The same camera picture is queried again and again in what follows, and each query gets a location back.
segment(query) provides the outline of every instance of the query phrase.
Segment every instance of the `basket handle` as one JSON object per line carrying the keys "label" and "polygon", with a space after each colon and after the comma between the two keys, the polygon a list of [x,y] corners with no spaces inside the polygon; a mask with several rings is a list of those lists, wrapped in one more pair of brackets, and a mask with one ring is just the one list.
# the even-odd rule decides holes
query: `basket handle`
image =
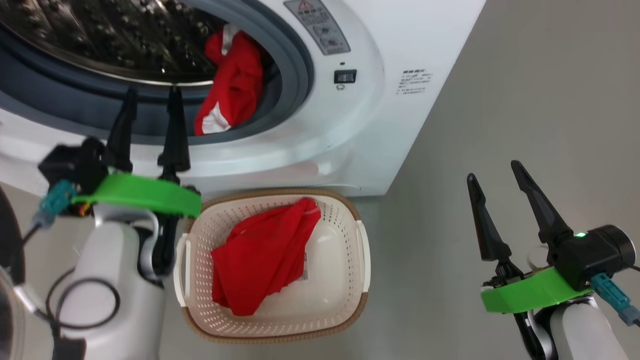
{"label": "basket handle", "polygon": [[369,237],[367,235],[367,229],[365,229],[362,220],[356,221],[358,224],[358,239],[362,244],[362,253],[360,263],[364,264],[364,270],[362,272],[362,284],[364,285],[362,292],[369,291],[369,285],[371,283],[371,251],[369,250]]}
{"label": "basket handle", "polygon": [[[182,234],[175,247],[175,265],[173,266],[173,287],[175,288],[175,297],[178,298],[180,307],[186,307],[186,298],[189,297],[189,287],[191,281],[189,272],[191,269],[191,241],[187,240],[186,233]],[[182,258],[184,258],[184,285],[182,285]]]}

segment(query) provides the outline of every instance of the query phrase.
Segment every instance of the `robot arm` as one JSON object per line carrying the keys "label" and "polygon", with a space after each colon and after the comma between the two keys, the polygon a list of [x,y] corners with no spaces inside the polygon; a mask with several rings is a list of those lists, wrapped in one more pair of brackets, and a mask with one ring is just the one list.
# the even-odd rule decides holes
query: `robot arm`
{"label": "robot arm", "polygon": [[509,260],[511,249],[491,220],[476,176],[469,174],[480,255],[484,261],[498,261],[496,276],[483,284],[485,308],[513,314],[534,360],[628,359],[593,292],[612,304],[627,325],[640,323],[640,314],[610,279],[635,262],[633,243],[613,225],[574,235],[522,164],[512,161],[511,168],[529,198],[538,236],[548,245],[548,267],[523,274]]}
{"label": "robot arm", "polygon": [[[53,359],[158,357],[163,280],[175,264],[177,223],[180,217],[199,215],[201,198],[193,187],[181,187],[177,177],[190,163],[182,96],[175,87],[169,94],[164,151],[158,157],[162,174],[158,179],[128,174],[136,103],[130,90],[106,146],[93,138],[80,147],[59,145],[38,166],[51,187],[22,246],[58,215],[83,216],[92,210],[95,217],[77,266],[56,281],[46,306],[29,290],[24,274],[12,276],[14,292],[27,310],[51,326]],[[67,275],[71,285],[53,311],[52,292]]]}

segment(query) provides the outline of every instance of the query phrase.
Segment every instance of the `laundry basket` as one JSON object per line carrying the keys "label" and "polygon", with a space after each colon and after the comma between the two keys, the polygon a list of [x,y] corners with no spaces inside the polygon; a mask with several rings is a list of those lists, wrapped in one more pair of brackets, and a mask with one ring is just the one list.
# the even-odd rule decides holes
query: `laundry basket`
{"label": "laundry basket", "polygon": [[[211,250],[247,217],[313,198],[322,211],[305,249],[303,277],[264,299],[251,316],[234,316],[213,302]],[[367,303],[369,241],[360,215],[345,197],[325,190],[265,190],[215,199],[187,224],[177,245],[175,293],[187,323],[220,343],[282,343],[340,332]]]}

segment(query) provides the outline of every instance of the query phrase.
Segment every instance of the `black cable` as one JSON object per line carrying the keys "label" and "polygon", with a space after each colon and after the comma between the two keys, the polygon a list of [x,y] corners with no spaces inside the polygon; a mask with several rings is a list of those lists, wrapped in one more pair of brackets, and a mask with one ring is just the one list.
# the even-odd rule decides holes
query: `black cable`
{"label": "black cable", "polygon": [[[60,283],[64,279],[66,279],[69,275],[73,274],[74,270],[75,268],[72,268],[71,270],[62,274],[59,278],[56,279],[53,285],[49,288],[49,292],[47,293],[47,299],[45,300],[46,313],[43,313],[41,310],[36,311],[37,317],[49,323],[49,326],[51,326],[51,332],[53,333],[53,336],[55,338],[60,337],[60,329],[88,330],[88,329],[93,329],[95,327],[102,326],[110,322],[116,316],[116,314],[118,313],[118,310],[120,310],[120,294],[118,293],[118,290],[116,290],[116,288],[113,285],[111,285],[104,279],[100,279],[98,277],[87,277],[87,278],[72,282],[71,284],[69,284],[69,286],[67,286],[64,289],[64,291],[60,295],[60,299],[58,300],[58,306],[56,307],[56,312],[53,313],[51,309],[51,297],[53,296],[53,291],[55,291],[55,289],[60,285]],[[107,316],[104,320],[91,323],[88,325],[76,325],[72,323],[61,322],[60,312],[62,310],[62,305],[64,304],[65,300],[67,299],[71,291],[73,291],[79,285],[86,284],[88,282],[102,284],[106,288],[111,290],[111,293],[113,294],[113,298],[115,300],[115,304],[113,305],[113,310],[111,311],[111,314]]]}
{"label": "black cable", "polygon": [[630,269],[634,269],[635,271],[640,272],[640,267],[638,267],[638,266],[631,265],[631,264],[625,264],[625,265],[627,265]]}
{"label": "black cable", "polygon": [[22,246],[27,245],[27,242],[29,241],[29,239],[31,239],[31,237],[38,231],[40,230],[40,224],[36,224],[34,227],[32,227],[31,229],[29,229],[29,231],[27,231],[27,233],[22,237]]}

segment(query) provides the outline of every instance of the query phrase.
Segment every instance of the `teal connector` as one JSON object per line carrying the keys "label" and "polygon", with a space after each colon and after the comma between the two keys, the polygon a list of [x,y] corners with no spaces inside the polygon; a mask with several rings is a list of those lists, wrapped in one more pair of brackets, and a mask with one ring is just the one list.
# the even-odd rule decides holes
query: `teal connector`
{"label": "teal connector", "polygon": [[627,326],[640,322],[640,311],[631,305],[631,299],[607,274],[598,274],[591,280],[591,289],[618,313]]}
{"label": "teal connector", "polygon": [[31,218],[29,227],[48,229],[62,211],[64,211],[77,195],[76,188],[69,180],[58,181],[49,193],[40,201],[38,212]]}

